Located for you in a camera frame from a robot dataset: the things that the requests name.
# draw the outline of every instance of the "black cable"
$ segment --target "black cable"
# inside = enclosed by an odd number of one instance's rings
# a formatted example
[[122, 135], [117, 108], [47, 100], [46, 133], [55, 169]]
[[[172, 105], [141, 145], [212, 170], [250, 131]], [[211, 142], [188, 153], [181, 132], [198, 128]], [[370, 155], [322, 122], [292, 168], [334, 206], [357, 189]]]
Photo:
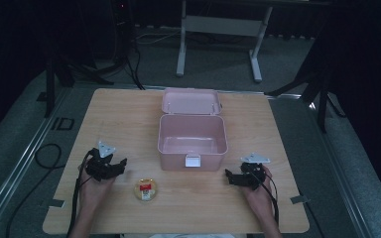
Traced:
[[120, 61], [117, 61], [115, 64], [111, 65], [111, 66], [107, 66], [107, 67], [104, 67], [104, 68], [99, 68], [99, 69], [96, 69], [96, 70], [93, 70], [94, 73], [97, 73], [99, 75], [102, 75], [102, 74], [105, 74], [105, 73], [109, 73], [109, 72], [112, 72], [118, 68], [121, 68], [121, 67], [124, 67], [125, 65], [125, 62], [123, 60], [120, 60]]
[[69, 237], [70, 232], [72, 231], [73, 225], [75, 224], [79, 188], [82, 186], [81, 184], [82, 171], [84, 170], [86, 159], [90, 155], [91, 155], [91, 151], [88, 151], [84, 159], [82, 160], [81, 167], [79, 168], [78, 178], [75, 181], [75, 189], [73, 190], [73, 196], [72, 196], [72, 212], [70, 214], [69, 229], [67, 230], [66, 237]]
[[61, 56], [61, 57], [67, 64], [72, 66], [76, 71], [85, 75], [85, 77], [88, 77], [89, 79], [92, 79], [99, 84], [106, 84], [106, 85], [113, 85], [114, 84], [114, 82], [107, 81], [106, 79], [100, 77], [97, 73], [95, 73], [95, 72], [89, 70], [88, 68], [86, 68], [85, 66], [75, 62], [74, 60], [72, 60], [68, 56]]
[[[40, 161], [39, 161], [39, 151], [41, 151], [43, 148], [45, 147], [49, 147], [49, 146], [53, 146], [53, 147], [56, 147], [58, 149], [58, 157], [57, 159], [55, 160], [54, 164], [51, 166], [51, 167], [48, 167], [48, 166], [44, 166]], [[37, 182], [33, 188], [29, 191], [29, 193], [27, 193], [27, 195], [21, 200], [21, 202], [18, 204], [18, 206], [15, 208], [15, 210], [12, 212], [11, 214], [11, 217], [9, 218], [9, 221], [7, 223], [7, 227], [6, 227], [6, 234], [5, 234], [5, 237], [9, 238], [10, 236], [10, 233], [11, 233], [11, 225], [12, 225], [12, 222], [17, 214], [17, 212], [20, 210], [20, 208], [23, 206], [24, 202], [27, 200], [27, 198], [29, 198], [29, 196], [36, 190], [36, 188], [48, 177], [48, 175], [53, 171], [53, 170], [57, 170], [57, 169], [60, 169], [60, 168], [64, 168], [64, 165], [62, 166], [57, 166], [58, 162], [61, 160], [61, 157], [62, 157], [62, 149], [59, 145], [57, 144], [53, 144], [53, 143], [50, 143], [50, 144], [46, 144], [45, 146], [42, 146], [40, 147], [36, 153], [34, 154], [35, 156], [35, 161], [36, 163], [43, 169], [47, 169], [48, 172], [39, 180], [39, 182]]]
[[[140, 62], [140, 54], [139, 52], [138, 53], [138, 62], [137, 62], [137, 65], [135, 66], [136, 69], [138, 69], [138, 64]], [[141, 90], [145, 90], [145, 87], [141, 84], [141, 82], [139, 81], [139, 78], [138, 78], [138, 72], [137, 70], [134, 70], [132, 65], [131, 65], [131, 61], [129, 61], [128, 58], [126, 58], [126, 61], [128, 63], [128, 66], [129, 66], [129, 69], [131, 70], [131, 74], [130, 76], [132, 77], [132, 80], [134, 81], [135, 85], [137, 85], [137, 87]]]
[[90, 179], [92, 178], [92, 176], [90, 176], [89, 178], [87, 178], [85, 181], [82, 182], [82, 184], [79, 186], [79, 188], [81, 188], [86, 182], [88, 182]]
[[[302, 193], [302, 191], [301, 191], [299, 188], [298, 188], [298, 190], [299, 190], [299, 194], [300, 194], [301, 196], [304, 196], [303, 193]], [[314, 212], [312, 211], [311, 206], [309, 205], [308, 202], [305, 202], [304, 204], [305, 204], [306, 207], [308, 208], [308, 211], [311, 213], [311, 216], [312, 216], [312, 218], [314, 219], [315, 224], [317, 225], [317, 230], [318, 230], [319, 233], [320, 233], [320, 237], [324, 238], [324, 234], [323, 234], [323, 232], [322, 232], [322, 230], [321, 230], [321, 228], [320, 228], [320, 225], [319, 225], [319, 222], [318, 222], [318, 220], [317, 220], [317, 217], [315, 216]]]
[[259, 184], [262, 185], [262, 187], [267, 191], [267, 193], [269, 194], [269, 196], [271, 197], [271, 201], [272, 201], [272, 205], [274, 206], [274, 219], [275, 221], [277, 222], [277, 225], [279, 225], [279, 221], [280, 221], [280, 211], [278, 209], [278, 192], [277, 192], [277, 187], [275, 186], [275, 183], [274, 181], [272, 180], [271, 177], [269, 177], [268, 175], [265, 174], [266, 177], [268, 177], [270, 179], [270, 181], [272, 182], [272, 185], [274, 186], [274, 190], [275, 190], [275, 197], [272, 195], [271, 191], [268, 189], [268, 187], [266, 187], [266, 185], [264, 185], [264, 183], [262, 181], [260, 181], [252, 172], [249, 172], [250, 175], [252, 175], [256, 180], [258, 180]]

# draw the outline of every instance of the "person's hand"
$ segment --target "person's hand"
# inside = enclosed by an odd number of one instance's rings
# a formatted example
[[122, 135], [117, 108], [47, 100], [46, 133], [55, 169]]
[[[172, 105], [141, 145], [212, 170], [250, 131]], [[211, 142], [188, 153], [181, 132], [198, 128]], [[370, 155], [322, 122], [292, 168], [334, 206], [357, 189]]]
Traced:
[[[271, 172], [264, 166], [263, 169], [266, 174], [263, 184], [271, 192]], [[278, 224], [274, 219], [271, 196], [265, 188], [263, 186], [259, 186], [256, 190], [252, 190], [250, 187], [243, 186], [241, 189], [249, 203], [250, 208], [258, 218], [265, 237], [282, 237]]]
[[97, 181], [82, 170], [81, 186], [79, 187], [80, 209], [69, 238], [88, 237], [92, 222], [100, 205], [110, 192], [116, 178]]
[[80, 183], [82, 185], [79, 188], [80, 208], [95, 212], [104, 202], [114, 181], [115, 178], [97, 181], [83, 170]]

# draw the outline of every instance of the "plastic container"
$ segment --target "plastic container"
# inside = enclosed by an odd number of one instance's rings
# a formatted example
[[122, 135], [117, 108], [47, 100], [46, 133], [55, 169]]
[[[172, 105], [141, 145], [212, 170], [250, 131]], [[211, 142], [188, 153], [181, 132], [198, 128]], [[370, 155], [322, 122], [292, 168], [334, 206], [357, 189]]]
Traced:
[[210, 89], [167, 88], [158, 149], [165, 171], [217, 171], [228, 150], [221, 104]]

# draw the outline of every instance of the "gray floor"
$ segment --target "gray floor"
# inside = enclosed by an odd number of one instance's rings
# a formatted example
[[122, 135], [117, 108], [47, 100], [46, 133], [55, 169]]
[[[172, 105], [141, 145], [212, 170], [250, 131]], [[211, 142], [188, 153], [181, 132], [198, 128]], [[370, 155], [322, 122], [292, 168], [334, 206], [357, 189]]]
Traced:
[[[156, 32], [169, 34], [174, 31], [163, 29]], [[139, 40], [141, 61], [138, 71], [145, 86], [257, 92], [273, 90], [292, 81], [313, 43], [303, 39], [266, 39], [259, 57], [264, 80], [257, 83], [252, 80], [247, 53], [254, 45], [250, 39], [234, 45], [214, 46], [189, 41], [184, 77], [176, 77], [179, 39], [143, 44], [154, 40]], [[136, 61], [137, 55], [131, 54], [132, 64]], [[114, 87], [133, 86], [127, 71], [109, 73], [105, 78], [114, 81]], [[53, 117], [44, 119], [45, 104], [36, 101], [45, 88], [44, 76], [31, 82], [0, 125], [0, 191], [6, 190], [1, 184], [5, 184], [17, 162], [25, 158], [26, 151], [33, 153], [40, 145], [57, 143], [62, 147], [60, 165], [64, 163], [92, 92], [98, 87], [100, 85], [83, 79], [78, 79], [74, 88], [58, 87], [59, 100], [63, 99], [63, 102]], [[289, 93], [300, 94], [303, 89], [302, 85]], [[324, 236], [381, 237], [381, 185], [349, 121], [328, 110], [328, 133], [323, 134], [316, 125], [315, 112], [301, 100], [289, 96], [270, 102], [298, 187], [311, 200], [310, 206]], [[57, 118], [73, 119], [72, 130], [53, 128]], [[46, 130], [36, 134], [46, 125]], [[31, 144], [32, 138], [39, 138], [37, 145]], [[40, 158], [46, 165], [51, 165], [57, 158], [57, 151], [45, 148]], [[4, 237], [15, 207], [46, 172], [32, 161], [20, 182], [12, 184], [17, 188], [13, 195], [11, 192], [7, 195], [12, 195], [12, 199], [0, 206], [0, 237]], [[21, 206], [12, 222], [10, 237], [53, 237], [43, 232], [42, 224], [62, 172], [53, 171]], [[311, 229], [304, 234], [285, 234], [285, 237], [320, 237], [312, 214], [308, 210], [307, 214]]]

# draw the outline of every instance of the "box lid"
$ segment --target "box lid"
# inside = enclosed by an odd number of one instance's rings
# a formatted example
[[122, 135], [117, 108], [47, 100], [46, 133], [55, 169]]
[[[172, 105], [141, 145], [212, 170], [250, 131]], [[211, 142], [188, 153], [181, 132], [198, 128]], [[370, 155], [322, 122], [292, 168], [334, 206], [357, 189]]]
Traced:
[[217, 115], [221, 104], [215, 90], [170, 87], [165, 89], [162, 109], [169, 114]]

